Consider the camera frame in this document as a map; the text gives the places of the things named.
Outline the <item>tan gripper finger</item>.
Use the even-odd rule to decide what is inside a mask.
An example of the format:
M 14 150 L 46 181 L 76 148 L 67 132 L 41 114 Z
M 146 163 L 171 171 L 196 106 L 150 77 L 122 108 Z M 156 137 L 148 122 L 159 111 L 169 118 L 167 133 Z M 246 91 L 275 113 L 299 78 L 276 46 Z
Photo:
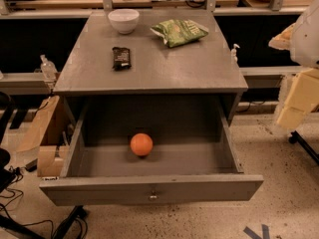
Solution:
M 319 70 L 307 69 L 292 79 L 292 85 L 276 123 L 296 129 L 319 106 Z
M 291 24 L 287 28 L 285 28 L 280 34 L 273 37 L 269 43 L 268 46 L 273 49 L 277 50 L 290 50 L 290 40 L 291 40 L 291 34 L 292 30 L 294 28 L 295 24 Z

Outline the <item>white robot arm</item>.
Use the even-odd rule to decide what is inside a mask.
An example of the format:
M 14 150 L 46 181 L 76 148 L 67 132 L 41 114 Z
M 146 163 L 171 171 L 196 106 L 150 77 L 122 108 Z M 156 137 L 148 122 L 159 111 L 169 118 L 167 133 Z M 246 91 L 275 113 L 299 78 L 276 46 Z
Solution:
M 268 46 L 288 50 L 291 60 L 303 67 L 292 79 L 276 121 L 283 128 L 295 129 L 319 105 L 319 0 L 314 0 Z

